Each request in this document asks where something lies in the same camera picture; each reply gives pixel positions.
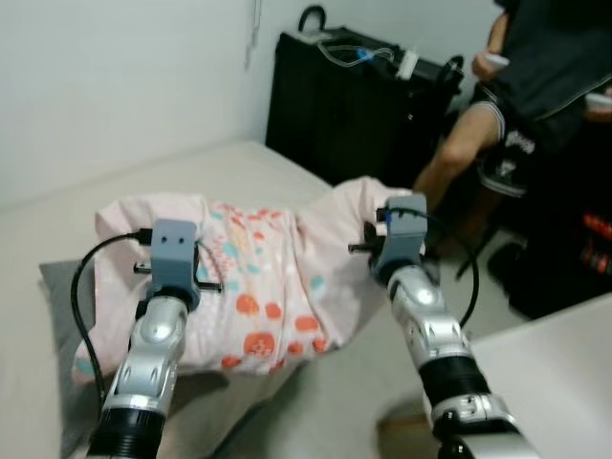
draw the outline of black suitcase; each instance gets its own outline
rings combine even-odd
[[[446,65],[419,59],[408,81],[395,77],[404,52],[352,32],[325,30],[324,46],[388,48],[351,68],[330,61],[317,44],[283,33],[276,47],[266,145],[331,185],[368,175],[411,186],[431,158],[463,58]],[[344,56],[349,61],[358,55]]]

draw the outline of black shorts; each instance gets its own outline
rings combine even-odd
[[[476,85],[471,106],[490,110],[497,118],[497,146],[484,152],[478,163],[480,182],[501,194],[522,197],[533,174],[536,137],[503,99],[483,84]]]

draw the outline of pink blanket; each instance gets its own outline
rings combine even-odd
[[[198,227],[199,280],[222,281],[222,295],[202,293],[189,315],[183,373],[206,370],[266,374],[339,349],[384,304],[367,255],[349,255],[363,223],[387,198],[407,193],[372,179],[338,186],[293,213],[246,210],[201,196],[158,194],[121,199],[97,214],[98,236],[151,228],[160,218]],[[146,249],[118,243],[96,258],[96,326],[91,339],[102,371],[117,370],[127,353],[146,276],[132,273]],[[76,351],[76,382],[92,380],[84,345]]]

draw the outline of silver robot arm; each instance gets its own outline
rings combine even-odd
[[[377,212],[379,223],[386,223],[386,236],[366,227],[365,243],[350,250],[372,253],[372,275],[387,288],[432,406],[433,434],[442,443],[439,458],[541,459],[502,398],[491,393],[459,322],[421,268],[426,219],[410,209],[425,214],[425,198],[390,199]]]
[[[146,299],[139,303],[128,355],[104,402],[92,437],[90,459],[154,459],[185,351],[187,316],[200,302],[200,290],[221,292],[219,284],[195,280],[195,225],[160,220],[153,229],[151,273]]]

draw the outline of white controller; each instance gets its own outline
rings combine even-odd
[[[589,93],[586,95],[586,108],[589,110],[612,110],[612,98],[604,94]]]
[[[485,60],[491,65],[497,72],[505,69],[510,65],[510,60],[503,55],[495,55],[493,53],[486,53]]]

